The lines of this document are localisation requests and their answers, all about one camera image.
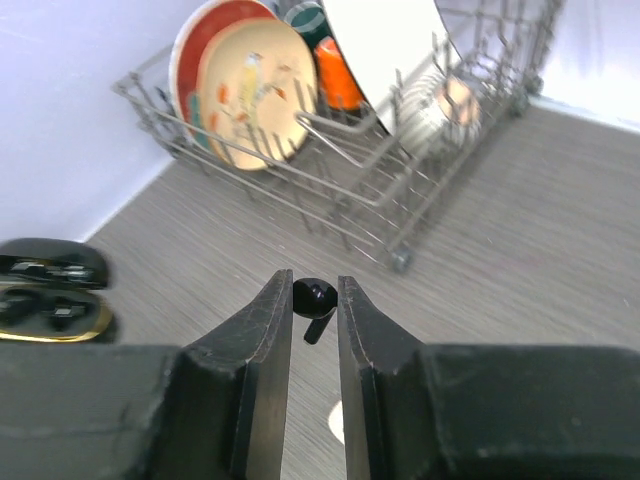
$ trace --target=white wall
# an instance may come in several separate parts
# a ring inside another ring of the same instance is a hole
[[[202,0],[0,0],[0,240],[79,239],[170,161],[110,85]]]
[[[640,125],[640,2],[568,0],[544,79],[547,97]]]

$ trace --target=dark green mug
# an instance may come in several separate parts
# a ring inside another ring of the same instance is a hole
[[[327,17],[317,2],[303,2],[296,5],[287,12],[284,21],[300,34],[311,51],[325,37],[331,35]]]

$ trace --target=white plate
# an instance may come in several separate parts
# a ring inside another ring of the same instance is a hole
[[[323,0],[333,36],[351,74],[385,128],[393,133],[393,112],[381,108],[396,83],[433,52],[433,36],[447,39],[447,29],[433,0]],[[460,56],[451,48],[451,64]],[[445,54],[439,63],[445,64]]]

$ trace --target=yellow plate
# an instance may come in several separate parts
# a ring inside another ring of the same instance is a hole
[[[289,25],[277,19],[252,19],[228,27],[207,46],[198,69],[204,128],[252,151],[255,140],[263,154],[286,160],[308,133],[295,117],[303,109],[296,79],[304,109],[315,112],[318,85],[313,57]],[[268,166],[233,148],[228,149],[229,159],[219,142],[210,143],[218,155],[241,170]]]

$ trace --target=metal wire rack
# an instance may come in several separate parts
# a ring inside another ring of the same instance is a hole
[[[166,93],[171,47],[127,74],[114,90],[136,110],[139,126],[177,160],[195,162],[203,172],[241,185],[255,208],[275,208],[297,217],[309,232],[402,273],[411,263],[428,214],[469,155],[503,117],[523,115],[529,96],[542,89],[539,72],[563,5],[563,0],[477,0],[469,9],[439,5],[450,41],[434,41],[422,64],[406,79],[398,76],[376,110],[392,109],[397,118],[403,93],[440,62],[436,66],[443,74],[462,78],[475,90],[482,119],[477,136],[424,158],[407,153],[400,135],[389,135],[370,105],[361,105],[355,113],[331,109],[321,92],[315,113],[310,113],[303,100],[306,86],[300,84],[297,120],[309,134],[288,162],[274,160],[263,131],[250,132],[254,148],[248,149],[188,125],[174,115]],[[452,43],[462,59],[455,64],[449,54]],[[444,62],[439,61],[442,53]],[[187,128],[216,141],[226,159],[195,145]],[[278,146],[288,141],[275,140]],[[234,149],[263,160],[269,168],[234,168]]]

